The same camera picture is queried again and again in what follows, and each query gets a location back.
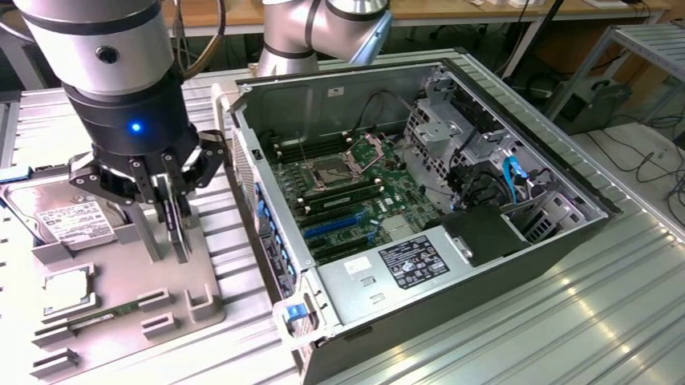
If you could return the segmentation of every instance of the hard drive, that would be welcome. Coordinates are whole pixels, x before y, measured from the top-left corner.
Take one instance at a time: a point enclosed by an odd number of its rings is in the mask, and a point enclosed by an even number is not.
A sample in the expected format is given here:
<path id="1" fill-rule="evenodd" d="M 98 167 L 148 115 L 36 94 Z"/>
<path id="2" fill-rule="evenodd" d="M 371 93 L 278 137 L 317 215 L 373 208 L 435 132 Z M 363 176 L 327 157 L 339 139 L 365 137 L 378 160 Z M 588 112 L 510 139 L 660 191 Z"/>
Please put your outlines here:
<path id="1" fill-rule="evenodd" d="M 0 184 L 0 201 L 39 245 L 61 242 L 72 251 L 114 241 L 114 228 L 128 223 L 118 205 L 68 183 L 67 166 Z"/>

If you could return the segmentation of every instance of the motherboard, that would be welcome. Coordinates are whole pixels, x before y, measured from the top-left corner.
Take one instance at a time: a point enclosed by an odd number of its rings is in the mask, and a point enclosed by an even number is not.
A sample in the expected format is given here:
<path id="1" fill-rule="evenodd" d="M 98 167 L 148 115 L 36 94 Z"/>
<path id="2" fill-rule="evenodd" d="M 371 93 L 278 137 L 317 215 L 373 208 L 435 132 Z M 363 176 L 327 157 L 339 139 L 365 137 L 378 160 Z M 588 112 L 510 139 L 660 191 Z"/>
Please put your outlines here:
<path id="1" fill-rule="evenodd" d="M 321 264 L 403 239 L 439 216 L 397 155 L 397 144 L 370 133 L 345 143 L 347 150 L 317 157 L 310 157 L 315 146 L 299 145 L 299 156 L 272 160 L 299 231 Z"/>

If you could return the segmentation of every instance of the wooden table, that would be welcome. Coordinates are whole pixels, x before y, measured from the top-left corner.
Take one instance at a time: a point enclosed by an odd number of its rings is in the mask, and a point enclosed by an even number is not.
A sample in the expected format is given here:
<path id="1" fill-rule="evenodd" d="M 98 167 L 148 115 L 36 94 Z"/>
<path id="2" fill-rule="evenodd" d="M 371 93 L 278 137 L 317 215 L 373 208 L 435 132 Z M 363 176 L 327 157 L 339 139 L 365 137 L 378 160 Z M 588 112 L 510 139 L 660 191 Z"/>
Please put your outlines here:
<path id="1" fill-rule="evenodd" d="M 670 9 L 662 0 L 645 0 L 652 16 L 648 22 L 656 22 Z M 263 32 L 264 10 L 260 0 L 224 0 L 227 6 L 227 27 L 226 34 L 252 34 Z M 545 14 L 553 0 L 548 0 L 542 6 L 528 7 L 521 21 L 530 22 L 532 26 L 521 40 L 521 45 L 506 68 L 505 75 L 514 70 L 521 56 L 530 44 Z M 174 20 L 174 1 L 164 0 L 164 19 L 171 26 Z M 184 0 L 183 20 L 186 24 L 186 36 L 210 36 L 216 31 L 218 7 L 215 0 Z M 494 6 L 485 2 L 474 6 L 467 0 L 393 0 L 391 11 L 394 14 L 393 26 L 441 26 L 458 24 L 491 24 L 517 22 L 521 16 L 521 8 L 509 5 Z M 5 18 L 17 17 L 16 12 L 5 15 Z M 624 9 L 600 10 L 586 4 L 584 0 L 566 0 L 554 20 L 584 20 L 594 18 L 632 18 L 634 9 L 626 6 Z M 41 80 L 37 71 L 27 55 L 20 49 L 21 43 L 16 38 L 0 31 L 0 48 L 8 56 L 12 67 L 27 89 L 43 88 L 45 82 Z"/>

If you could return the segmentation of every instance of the hard drive label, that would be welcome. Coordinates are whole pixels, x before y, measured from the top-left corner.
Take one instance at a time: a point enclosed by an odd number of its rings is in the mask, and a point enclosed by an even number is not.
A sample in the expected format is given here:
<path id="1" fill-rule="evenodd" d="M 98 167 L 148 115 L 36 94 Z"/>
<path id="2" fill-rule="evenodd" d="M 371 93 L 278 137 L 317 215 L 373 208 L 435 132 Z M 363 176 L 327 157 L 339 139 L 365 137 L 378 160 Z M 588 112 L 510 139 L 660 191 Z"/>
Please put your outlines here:
<path id="1" fill-rule="evenodd" d="M 394 245 L 381 251 L 395 282 L 409 289 L 450 271 L 426 236 Z"/>
<path id="2" fill-rule="evenodd" d="M 43 211 L 36 216 L 52 236 L 65 245 L 90 241 L 115 232 L 95 201 Z"/>

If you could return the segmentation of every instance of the aluminum profile table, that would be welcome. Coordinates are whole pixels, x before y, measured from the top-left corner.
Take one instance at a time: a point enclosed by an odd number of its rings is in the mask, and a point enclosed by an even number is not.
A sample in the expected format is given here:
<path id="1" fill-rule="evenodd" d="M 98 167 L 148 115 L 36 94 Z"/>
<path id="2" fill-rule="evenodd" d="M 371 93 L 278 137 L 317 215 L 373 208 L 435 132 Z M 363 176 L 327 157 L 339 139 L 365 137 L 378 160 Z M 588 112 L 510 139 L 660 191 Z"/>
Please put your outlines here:
<path id="1" fill-rule="evenodd" d="M 471 56 L 431 51 L 390 55 L 379 63 L 431 58 L 455 62 L 624 214 L 542 277 L 353 367 L 327 380 L 326 385 L 682 383 L 682 232 Z M 322 68 L 341 66 L 339 62 L 329 62 Z M 226 77 L 246 76 L 244 71 L 224 72 L 204 75 L 186 85 L 191 120 L 200 129 L 212 127 L 210 84 Z M 51 147 L 49 142 L 59 136 L 71 136 L 88 144 L 59 90 L 24 93 L 17 133 L 16 160 L 49 162 L 44 148 Z M 198 199 L 194 204 L 203 212 L 202 227 L 214 256 L 226 321 L 92 370 L 65 384 L 299 382 L 294 360 L 271 321 L 263 281 L 240 221 L 232 217 L 235 201 L 220 175 Z M 23 232 L 7 229 L 12 222 L 0 221 L 0 234 L 9 235 L 0 244 L 0 258 L 7 259 L 7 265 L 0 267 L 0 286 L 16 263 L 8 251 L 19 251 L 27 245 Z M 11 289 L 0 292 L 0 306 Z M 0 318 L 0 334 L 5 328 L 7 319 Z M 8 348 L 7 343 L 0 344 L 3 359 Z M 31 383 L 19 365 L 21 352 L 12 353 L 9 359 L 17 363 L 0 362 L 0 383 Z"/>
<path id="2" fill-rule="evenodd" d="M 612 43 L 624 46 L 626 50 L 666 71 L 681 83 L 685 83 L 685 26 L 676 22 L 644 26 L 610 26 L 580 65 L 568 86 L 553 97 L 546 113 L 550 120 L 554 120 L 564 109 L 576 86 L 590 74 L 593 66 Z M 681 90 L 681 87 L 674 87 L 672 92 L 664 95 L 648 112 L 646 120 Z"/>

